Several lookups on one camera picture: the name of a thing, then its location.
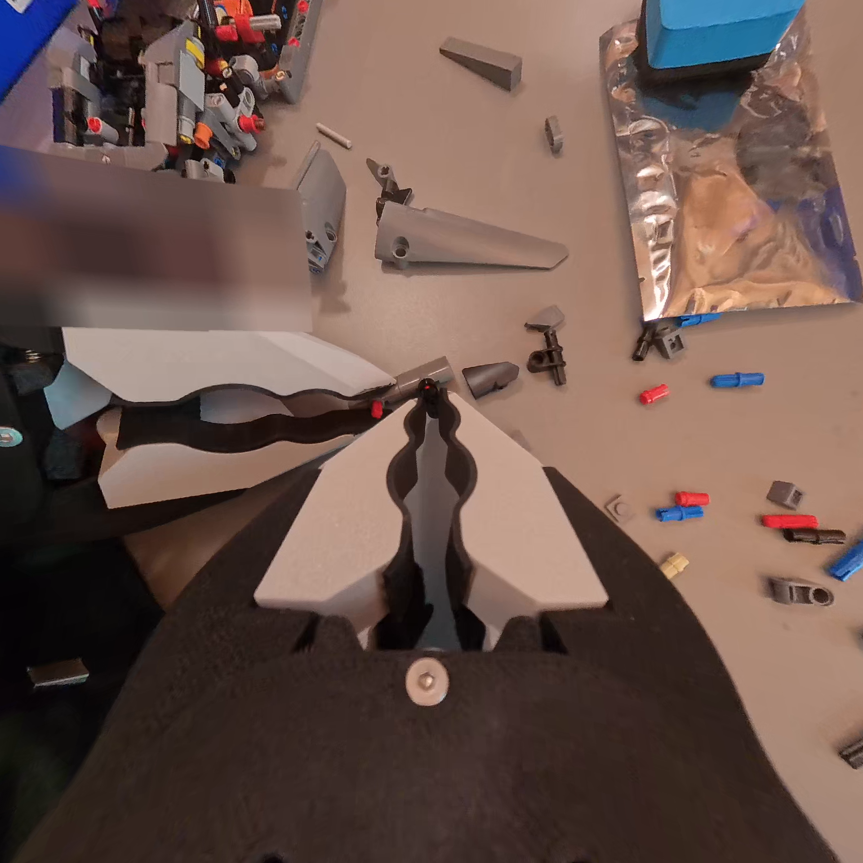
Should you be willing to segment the grey beam with red pins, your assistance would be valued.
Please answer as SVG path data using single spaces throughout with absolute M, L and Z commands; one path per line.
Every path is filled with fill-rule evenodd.
M 424 382 L 431 381 L 438 387 L 446 386 L 455 377 L 446 356 L 440 356 L 395 375 L 389 384 L 374 387 L 362 394 L 364 399 L 379 401 L 386 409 L 416 399 L 424 387 Z

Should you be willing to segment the blue storage bin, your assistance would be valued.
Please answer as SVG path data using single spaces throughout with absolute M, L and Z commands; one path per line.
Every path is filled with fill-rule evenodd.
M 2 100 L 76 4 L 76 1 L 1 2 Z

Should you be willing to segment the long grey wing panel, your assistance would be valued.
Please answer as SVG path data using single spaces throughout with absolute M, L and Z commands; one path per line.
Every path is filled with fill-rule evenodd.
M 377 223 L 374 257 L 396 267 L 471 265 L 549 271 L 566 245 L 431 208 L 387 202 Z

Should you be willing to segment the partly built toy vehicle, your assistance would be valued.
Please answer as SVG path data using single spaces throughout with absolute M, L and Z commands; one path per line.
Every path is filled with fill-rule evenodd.
M 299 102 L 323 5 L 87 2 L 46 50 L 50 153 L 235 183 L 264 101 Z

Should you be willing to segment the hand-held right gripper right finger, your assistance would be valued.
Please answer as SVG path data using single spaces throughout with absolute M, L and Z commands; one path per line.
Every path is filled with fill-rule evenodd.
M 458 395 L 438 397 L 457 500 L 446 584 L 459 646 L 491 650 L 519 617 L 609 601 L 541 462 Z

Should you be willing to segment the blue foam block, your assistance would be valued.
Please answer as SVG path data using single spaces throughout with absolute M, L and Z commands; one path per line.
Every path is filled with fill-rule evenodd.
M 757 70 L 804 1 L 644 1 L 635 66 L 653 85 Z

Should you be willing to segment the dark curved connector piece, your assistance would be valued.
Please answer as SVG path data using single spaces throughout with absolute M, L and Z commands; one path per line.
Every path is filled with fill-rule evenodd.
M 366 159 L 366 165 L 381 188 L 378 203 L 394 202 L 400 205 L 410 204 L 414 196 L 413 189 L 399 186 L 393 167 L 388 163 L 378 162 L 372 158 Z

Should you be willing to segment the grey wedge slope brick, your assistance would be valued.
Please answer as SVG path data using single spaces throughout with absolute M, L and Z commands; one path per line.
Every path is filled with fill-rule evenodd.
M 438 51 L 445 58 L 503 90 L 512 92 L 520 84 L 523 59 L 514 53 L 456 37 L 445 39 Z

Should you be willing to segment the dark grey cone piece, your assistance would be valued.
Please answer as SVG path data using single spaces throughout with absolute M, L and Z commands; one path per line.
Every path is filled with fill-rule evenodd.
M 462 369 L 463 379 L 474 400 L 499 392 L 518 380 L 520 367 L 511 361 L 498 361 Z

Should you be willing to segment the black cross connector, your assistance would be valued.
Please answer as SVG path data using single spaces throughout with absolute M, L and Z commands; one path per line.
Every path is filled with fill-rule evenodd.
M 556 386 L 567 383 L 563 347 L 560 345 L 555 328 L 543 332 L 545 347 L 533 351 L 527 359 L 526 368 L 532 374 L 548 373 Z

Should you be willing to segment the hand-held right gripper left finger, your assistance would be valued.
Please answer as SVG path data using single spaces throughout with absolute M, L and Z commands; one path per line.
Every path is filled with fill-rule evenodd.
M 432 615 L 406 497 L 427 413 L 413 399 L 319 470 L 254 592 L 265 609 L 349 620 L 382 648 L 413 648 Z

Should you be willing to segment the cluster of small assorted pieces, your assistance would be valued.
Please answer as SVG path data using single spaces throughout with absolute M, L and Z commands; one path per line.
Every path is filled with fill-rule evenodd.
M 781 534 L 782 538 L 793 545 L 840 546 L 847 543 L 847 534 L 839 529 L 826 528 L 811 514 L 802 513 L 799 508 L 804 492 L 794 483 L 774 480 L 767 492 L 766 500 L 784 511 L 761 517 L 762 526 Z M 847 582 L 862 569 L 862 543 L 859 540 L 849 550 L 828 564 L 827 575 L 838 583 Z M 788 606 L 809 606 L 826 608 L 835 598 L 828 588 L 802 583 L 793 579 L 770 577 L 768 589 L 771 598 Z

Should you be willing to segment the silver foil bag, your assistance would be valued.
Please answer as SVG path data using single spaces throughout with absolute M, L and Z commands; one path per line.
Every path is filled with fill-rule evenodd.
M 631 20 L 600 38 L 643 321 L 861 302 L 804 12 L 765 65 L 651 85 Z

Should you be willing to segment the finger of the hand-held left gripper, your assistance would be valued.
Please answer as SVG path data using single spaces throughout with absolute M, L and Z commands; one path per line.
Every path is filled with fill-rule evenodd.
M 252 488 L 369 431 L 382 405 L 217 423 L 179 407 L 106 411 L 98 484 L 111 509 Z
M 62 330 L 65 359 L 44 395 L 64 430 L 106 407 L 167 405 L 224 387 L 276 397 L 344 397 L 396 382 L 373 363 L 306 332 L 176 329 Z

